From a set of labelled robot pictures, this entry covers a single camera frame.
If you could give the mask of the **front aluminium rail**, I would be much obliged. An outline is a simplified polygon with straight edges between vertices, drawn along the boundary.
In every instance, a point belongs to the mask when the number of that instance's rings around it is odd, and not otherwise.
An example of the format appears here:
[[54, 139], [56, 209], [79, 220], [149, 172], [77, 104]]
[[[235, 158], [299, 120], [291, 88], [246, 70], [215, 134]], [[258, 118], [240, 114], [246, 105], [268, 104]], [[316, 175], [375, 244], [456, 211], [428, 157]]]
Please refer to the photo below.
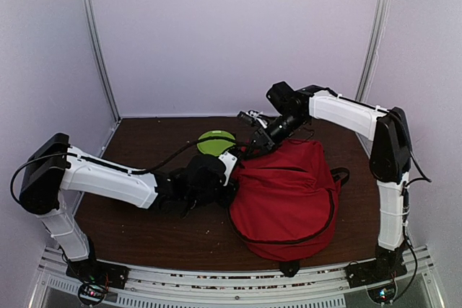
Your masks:
[[122, 289], [103, 300], [81, 292], [66, 275], [61, 251], [45, 248], [28, 307], [380, 307], [379, 294], [397, 290], [392, 307], [449, 307], [426, 247], [404, 253], [407, 272], [353, 287], [346, 263], [308, 267], [287, 278], [277, 270], [240, 272], [170, 270], [130, 265]]

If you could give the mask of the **aluminium frame post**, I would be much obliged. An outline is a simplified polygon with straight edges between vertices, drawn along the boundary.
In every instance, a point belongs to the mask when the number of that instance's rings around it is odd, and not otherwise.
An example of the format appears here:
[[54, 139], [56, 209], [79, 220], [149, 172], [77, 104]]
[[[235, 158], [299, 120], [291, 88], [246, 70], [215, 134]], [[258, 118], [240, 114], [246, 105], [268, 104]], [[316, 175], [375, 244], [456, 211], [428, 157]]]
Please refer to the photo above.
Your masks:
[[378, 62], [378, 49], [380, 46], [381, 38], [385, 32], [385, 23], [388, 16], [390, 0], [377, 0], [375, 6], [375, 14], [372, 21], [372, 30], [370, 34], [369, 44], [367, 47], [365, 61], [362, 67], [361, 77], [355, 100], [358, 102], [365, 102], [369, 95], [372, 86], [376, 64]]
[[103, 87], [103, 94], [110, 108], [112, 118], [115, 122], [118, 122], [121, 120], [121, 115], [119, 113], [118, 106], [115, 101], [116, 99], [113, 93], [113, 88], [110, 84], [108, 70], [105, 64], [103, 50], [100, 42], [100, 37], [97, 31], [97, 23], [95, 19], [95, 12], [93, 9], [92, 0], [82, 0], [82, 3], [84, 7], [84, 14], [87, 21], [87, 28], [90, 36], [90, 44], [92, 47], [92, 52], [97, 67], [97, 73]]

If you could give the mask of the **left aluminium frame post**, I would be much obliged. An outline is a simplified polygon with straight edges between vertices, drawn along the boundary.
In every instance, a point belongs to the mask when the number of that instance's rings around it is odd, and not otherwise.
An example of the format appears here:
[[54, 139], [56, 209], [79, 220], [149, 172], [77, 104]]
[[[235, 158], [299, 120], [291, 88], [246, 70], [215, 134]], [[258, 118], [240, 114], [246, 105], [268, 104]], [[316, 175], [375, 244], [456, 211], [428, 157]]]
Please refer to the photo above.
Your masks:
[[118, 122], [121, 120], [121, 115], [119, 113], [118, 106], [115, 101], [116, 99], [113, 93], [113, 88], [110, 84], [108, 70], [105, 64], [103, 50], [100, 42], [100, 37], [97, 31], [97, 23], [95, 19], [95, 12], [93, 9], [92, 0], [82, 0], [82, 3], [84, 7], [84, 14], [87, 21], [87, 28], [90, 36], [90, 44], [92, 47], [92, 52], [97, 67], [97, 73], [103, 87], [103, 94], [110, 108], [112, 118], [115, 122]]

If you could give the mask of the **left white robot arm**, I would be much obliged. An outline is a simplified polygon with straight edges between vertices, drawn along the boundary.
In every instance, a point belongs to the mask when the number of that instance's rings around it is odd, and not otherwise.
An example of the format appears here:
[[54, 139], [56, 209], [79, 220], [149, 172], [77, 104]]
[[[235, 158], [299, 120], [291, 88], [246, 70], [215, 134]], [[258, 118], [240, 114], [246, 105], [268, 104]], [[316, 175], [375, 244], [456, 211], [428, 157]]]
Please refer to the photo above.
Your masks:
[[[186, 149], [213, 141], [226, 143], [218, 155], [197, 154], [186, 167], [162, 172], [162, 167]], [[9, 187], [13, 189], [17, 176], [22, 176], [20, 192], [12, 198], [42, 221], [68, 266], [96, 282], [104, 274], [103, 264], [96, 258], [92, 240], [66, 210], [62, 191], [101, 195], [142, 209], [181, 202], [185, 205], [181, 216], [186, 217], [199, 206], [231, 204], [237, 192], [231, 175], [248, 148], [249, 144], [214, 135], [184, 145], [152, 168], [136, 169], [94, 157], [72, 146], [65, 133], [56, 133], [17, 168]]]

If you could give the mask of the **right aluminium frame post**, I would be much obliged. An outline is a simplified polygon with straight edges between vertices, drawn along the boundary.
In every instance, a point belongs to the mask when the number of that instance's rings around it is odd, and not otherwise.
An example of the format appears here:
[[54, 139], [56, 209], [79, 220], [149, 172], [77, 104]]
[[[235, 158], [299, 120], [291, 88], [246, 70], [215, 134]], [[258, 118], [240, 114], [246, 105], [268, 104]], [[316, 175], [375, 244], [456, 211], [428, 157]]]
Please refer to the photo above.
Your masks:
[[385, 32], [385, 23], [388, 16], [390, 0], [377, 0], [375, 6], [375, 14], [372, 21], [372, 30], [370, 34], [369, 44], [367, 47], [365, 61], [362, 67], [361, 77], [355, 100], [358, 102], [365, 102], [369, 95], [372, 86], [376, 64], [378, 62], [378, 49], [380, 46], [381, 38]]

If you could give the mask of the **red backpack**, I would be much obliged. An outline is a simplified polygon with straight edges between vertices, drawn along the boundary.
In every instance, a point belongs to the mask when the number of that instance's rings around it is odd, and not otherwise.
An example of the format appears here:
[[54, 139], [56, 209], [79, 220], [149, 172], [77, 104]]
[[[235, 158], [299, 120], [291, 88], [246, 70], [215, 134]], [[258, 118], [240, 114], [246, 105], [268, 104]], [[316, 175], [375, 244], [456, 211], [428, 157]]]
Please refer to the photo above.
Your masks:
[[331, 169], [319, 141], [287, 140], [275, 152], [246, 160], [233, 177], [239, 188], [228, 208], [234, 232], [286, 277], [334, 237], [345, 167]]

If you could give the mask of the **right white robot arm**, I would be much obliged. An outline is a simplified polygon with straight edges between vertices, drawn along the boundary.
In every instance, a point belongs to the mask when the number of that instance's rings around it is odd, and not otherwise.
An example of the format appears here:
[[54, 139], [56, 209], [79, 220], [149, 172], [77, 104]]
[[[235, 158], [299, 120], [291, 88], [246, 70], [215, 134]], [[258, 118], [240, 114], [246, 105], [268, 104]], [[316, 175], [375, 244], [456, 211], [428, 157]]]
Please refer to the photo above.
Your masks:
[[413, 183], [409, 172], [418, 167], [405, 112], [399, 107], [366, 105], [317, 85], [294, 90], [286, 82], [279, 82], [266, 97], [279, 117], [270, 120], [257, 111], [246, 113], [251, 125], [257, 127], [250, 142], [265, 152], [275, 149], [312, 119], [334, 123], [371, 141], [369, 168], [380, 195], [378, 244], [374, 260], [348, 265], [345, 272], [350, 286], [390, 280], [400, 271], [403, 251], [409, 246], [408, 187]]

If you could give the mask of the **green plate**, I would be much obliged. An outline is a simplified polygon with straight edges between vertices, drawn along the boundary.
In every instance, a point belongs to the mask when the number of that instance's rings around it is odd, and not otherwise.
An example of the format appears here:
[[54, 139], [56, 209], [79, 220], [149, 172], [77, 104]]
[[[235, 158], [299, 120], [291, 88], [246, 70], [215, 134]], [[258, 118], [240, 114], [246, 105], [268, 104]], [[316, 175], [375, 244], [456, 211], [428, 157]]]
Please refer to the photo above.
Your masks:
[[204, 141], [196, 145], [198, 151], [201, 152], [202, 154], [210, 154], [210, 155], [218, 157], [219, 155], [221, 155], [223, 152], [227, 151], [230, 147], [234, 145], [235, 136], [223, 130], [207, 131], [206, 133], [203, 133], [199, 137], [199, 139], [209, 138], [209, 137], [214, 137], [214, 136], [229, 138], [231, 139], [231, 141], [225, 141], [223, 139], [213, 139], [213, 140]]

